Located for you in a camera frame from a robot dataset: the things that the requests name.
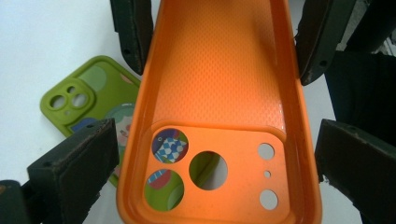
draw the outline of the orange silicone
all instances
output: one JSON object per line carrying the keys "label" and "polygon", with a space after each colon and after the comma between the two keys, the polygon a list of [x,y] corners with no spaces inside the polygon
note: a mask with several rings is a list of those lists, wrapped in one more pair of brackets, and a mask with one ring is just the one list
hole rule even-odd
{"label": "orange silicone", "polygon": [[[126,223],[319,223],[321,202],[287,0],[164,0],[140,87],[118,187]],[[178,129],[189,150],[176,163],[151,153],[154,136]],[[275,151],[259,155],[261,144]],[[192,158],[214,151],[228,175],[218,189],[196,187]],[[166,212],[145,199],[151,174],[184,183]],[[277,206],[260,195],[272,190]]]}

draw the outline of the printed design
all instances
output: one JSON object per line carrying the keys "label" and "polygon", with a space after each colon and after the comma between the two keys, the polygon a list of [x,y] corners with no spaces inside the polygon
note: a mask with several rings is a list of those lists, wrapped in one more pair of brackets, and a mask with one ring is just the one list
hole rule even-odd
{"label": "printed design", "polygon": [[134,84],[127,76],[123,75],[122,73],[120,73],[121,79],[129,84]]}
{"label": "printed design", "polygon": [[183,156],[185,154],[184,148],[186,145],[187,145],[186,142],[177,140],[175,138],[168,137],[165,139],[165,141],[163,142],[163,145],[154,154],[154,156],[159,161],[162,161],[165,163],[167,163],[167,161],[176,162],[176,161],[178,161],[178,158],[183,158]]}
{"label": "printed design", "polygon": [[168,138],[173,138],[173,139],[175,139],[174,141],[182,141],[182,142],[186,143],[185,145],[183,145],[183,148],[184,148],[183,150],[185,152],[187,152],[188,147],[189,147],[189,144],[188,144],[189,141],[188,141],[186,135],[183,132],[176,130],[176,129],[165,129],[165,130],[160,131],[152,141],[151,150],[154,155],[157,153],[158,150],[160,150],[161,147],[163,147],[164,141],[168,140]]}
{"label": "printed design", "polygon": [[[106,114],[106,119],[113,118],[116,122],[117,142],[119,145],[120,161],[122,161],[126,143],[128,142],[129,129],[134,114],[134,104],[122,104],[114,107]],[[120,168],[117,167],[113,173],[120,176]]]}
{"label": "printed design", "polygon": [[169,183],[171,179],[170,170],[160,170],[152,174],[148,178],[148,184],[154,189],[161,189]]}

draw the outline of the phone case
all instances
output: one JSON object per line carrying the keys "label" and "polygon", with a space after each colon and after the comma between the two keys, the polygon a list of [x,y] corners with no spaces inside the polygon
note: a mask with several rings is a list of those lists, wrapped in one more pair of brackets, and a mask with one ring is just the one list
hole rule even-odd
{"label": "phone case", "polygon": [[[288,8],[288,0],[161,1],[117,190],[125,223],[320,223]],[[183,134],[158,147],[168,130]],[[207,152],[227,168],[212,190],[191,168]]]}
{"label": "phone case", "polygon": [[[42,113],[65,135],[105,118],[116,121],[120,161],[129,135],[140,80],[107,56],[97,56],[41,99]],[[110,177],[117,186],[120,165]]]}

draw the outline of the green phone case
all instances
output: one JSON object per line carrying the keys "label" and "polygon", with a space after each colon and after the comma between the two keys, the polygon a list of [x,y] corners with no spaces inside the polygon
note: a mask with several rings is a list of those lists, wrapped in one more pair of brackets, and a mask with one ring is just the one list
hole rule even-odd
{"label": "green phone case", "polygon": [[[140,80],[107,56],[97,56],[49,90],[42,113],[65,135],[105,118],[114,118],[120,161],[128,139]],[[120,167],[110,177],[117,186]]]}

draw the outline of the blue checkered pattern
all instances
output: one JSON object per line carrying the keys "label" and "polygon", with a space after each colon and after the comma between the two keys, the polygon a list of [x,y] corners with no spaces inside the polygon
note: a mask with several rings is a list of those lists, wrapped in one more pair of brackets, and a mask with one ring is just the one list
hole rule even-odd
{"label": "blue checkered pattern", "polygon": [[163,141],[163,145],[155,153],[155,157],[162,162],[166,162],[166,160],[175,162],[186,145],[186,142],[168,137]]}

